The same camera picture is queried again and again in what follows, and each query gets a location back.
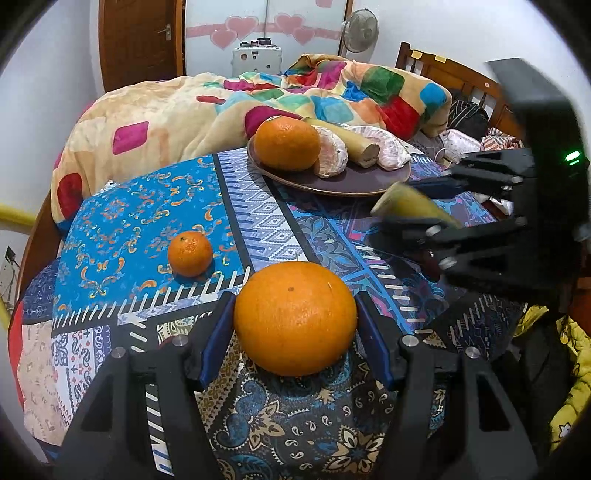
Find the colorful quilt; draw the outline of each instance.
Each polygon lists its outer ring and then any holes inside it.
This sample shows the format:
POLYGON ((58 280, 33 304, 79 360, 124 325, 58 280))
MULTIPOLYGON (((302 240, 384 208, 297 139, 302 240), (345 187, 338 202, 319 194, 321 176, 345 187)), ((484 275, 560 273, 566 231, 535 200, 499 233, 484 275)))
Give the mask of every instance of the colorful quilt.
POLYGON ((273 115, 375 125, 407 140, 447 125, 452 97, 431 80, 336 56, 304 55, 285 75, 211 73, 142 82, 109 92, 78 120, 51 181, 64 231, 109 180, 122 183, 170 164, 244 147, 273 115))
MULTIPOLYGON (((414 155, 413 178, 440 174, 414 155)), ((85 200, 59 262, 27 290, 10 334, 25 423, 55 458, 86 389, 115 346, 131 354, 188 333, 223 291, 237 293, 267 265, 313 261, 430 345, 493 355, 521 305, 428 281, 396 245, 378 248, 372 199, 316 196, 275 184, 245 149, 164 167, 85 200), (203 278, 173 277, 166 246, 176 231, 208 236, 215 265, 203 278), (449 322, 433 324, 449 314, 449 322)), ((463 223, 493 221, 469 193, 440 205, 463 223)), ((174 473, 148 385, 147 421, 157 468, 174 473)), ((444 421, 446 385, 433 391, 431 429, 444 421)), ((357 341, 335 365, 304 378, 258 369, 230 343, 220 374, 196 399, 229 479, 353 479, 368 473, 392 420, 396 395, 377 382, 357 341)))

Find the wooden headboard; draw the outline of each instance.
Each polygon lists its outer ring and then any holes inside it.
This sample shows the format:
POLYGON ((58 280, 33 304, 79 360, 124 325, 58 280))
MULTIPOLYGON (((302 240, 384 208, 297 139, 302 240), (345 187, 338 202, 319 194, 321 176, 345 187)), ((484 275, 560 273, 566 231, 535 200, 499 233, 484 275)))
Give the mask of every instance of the wooden headboard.
POLYGON ((410 43, 402 42, 396 68, 417 73, 433 80, 439 85, 449 89, 461 90, 468 98, 473 99, 480 106, 492 108, 492 114, 488 122, 489 127, 495 127, 503 133, 524 139, 523 130, 515 120, 507 103, 503 100, 501 86, 468 67, 453 60, 437 56, 433 53, 425 53, 413 50, 410 43))

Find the orange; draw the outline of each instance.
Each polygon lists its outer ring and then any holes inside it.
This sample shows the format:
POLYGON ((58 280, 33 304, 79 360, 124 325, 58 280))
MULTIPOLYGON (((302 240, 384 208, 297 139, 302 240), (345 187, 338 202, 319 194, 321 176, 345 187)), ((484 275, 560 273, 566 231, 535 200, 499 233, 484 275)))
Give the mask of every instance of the orange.
POLYGON ((197 277, 212 262, 213 249, 209 240, 199 232, 178 234, 168 246, 168 263, 183 277, 197 277))
POLYGON ((278 116, 258 128, 254 149, 259 161, 267 167, 301 171, 310 168, 318 159, 320 135, 302 120, 278 116))
POLYGON ((309 262, 263 268, 244 285, 234 307, 234 329, 246 354, 288 377, 332 365, 351 345, 356 327, 347 285, 309 262))

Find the wooden bed frame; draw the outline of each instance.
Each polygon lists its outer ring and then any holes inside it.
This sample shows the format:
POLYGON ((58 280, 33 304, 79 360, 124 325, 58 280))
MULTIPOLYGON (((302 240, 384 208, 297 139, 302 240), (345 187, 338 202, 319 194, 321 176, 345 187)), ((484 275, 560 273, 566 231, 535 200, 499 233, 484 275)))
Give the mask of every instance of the wooden bed frame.
POLYGON ((487 98, 494 98, 496 105, 488 122, 489 127, 498 128, 503 133, 523 140, 522 130, 509 106, 503 100, 501 86, 497 82, 453 60, 433 53, 413 50, 410 43, 402 42, 396 60, 396 68, 417 73, 419 62, 422 62, 423 65, 419 73, 421 76, 433 80, 448 90, 461 90, 468 98, 472 98, 475 89, 482 91, 480 106, 485 105, 487 98))
MULTIPOLYGON (((396 67, 416 73, 417 63, 423 62, 420 74, 448 89, 459 89, 468 97, 474 89, 484 92, 480 105, 484 105, 488 96, 496 100, 496 106, 489 121, 490 127, 495 127, 502 132, 523 138, 521 129, 515 121, 513 114, 503 100, 500 85, 475 72, 468 67, 456 63, 453 60, 443 59, 430 53, 424 53, 411 49, 410 43, 403 42, 396 61, 396 67)), ((488 211, 497 218, 505 218, 492 202, 483 204, 488 211)), ((21 269, 17 279, 17 298, 21 298, 29 283, 49 263, 55 259, 59 250, 61 235, 53 222, 51 215, 51 196, 48 194, 41 210, 37 215, 35 226, 31 230, 25 254, 22 258, 21 269)))

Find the blue paisley fabric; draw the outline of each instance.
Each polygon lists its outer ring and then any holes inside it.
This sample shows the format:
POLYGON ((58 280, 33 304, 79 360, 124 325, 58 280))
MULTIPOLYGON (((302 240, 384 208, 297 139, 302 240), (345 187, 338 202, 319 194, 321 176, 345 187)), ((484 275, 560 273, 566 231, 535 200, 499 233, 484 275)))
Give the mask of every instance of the blue paisley fabric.
POLYGON ((200 285, 243 273, 211 156, 88 198, 64 244, 54 316, 191 286, 194 280, 174 276, 167 259, 170 241, 186 230, 205 234, 213 246, 214 262, 200 285))
MULTIPOLYGON (((412 170, 414 179, 440 174, 424 156, 413 157, 412 170)), ((368 291, 402 330, 441 348, 477 345, 487 352, 506 336, 518 308, 500 312, 499 299, 493 305, 492 298, 473 299, 429 281, 395 248, 374 245, 379 226, 371 206, 371 199, 320 197, 268 181, 249 165, 245 149, 168 166, 85 200, 59 264, 32 285, 26 303, 31 316, 46 311, 50 298, 53 304, 48 361, 65 424, 114 346, 131 346, 135 354, 188 332, 211 312, 219 292, 238 291, 251 270, 278 261, 324 265, 353 293, 368 291), (172 275, 166 259, 172 237, 189 229, 207 235, 215 252, 215 263, 197 282, 172 275), (198 311, 183 313, 187 308, 198 311), (431 328, 447 312, 453 312, 450 330, 431 328), (465 324, 456 325, 456 313, 465 324)), ((467 225, 493 220, 469 193, 440 206, 467 225)), ((432 432, 444 421, 446 389, 440 384, 433 391, 432 432)), ((156 398, 157 391, 150 395, 156 398)), ((228 480, 366 475, 396 399, 373 378, 357 342, 338 363, 304 378, 257 368, 233 342, 218 379, 197 396, 228 480)), ((150 429, 159 439, 152 446, 157 468, 173 474, 161 432, 150 429)))

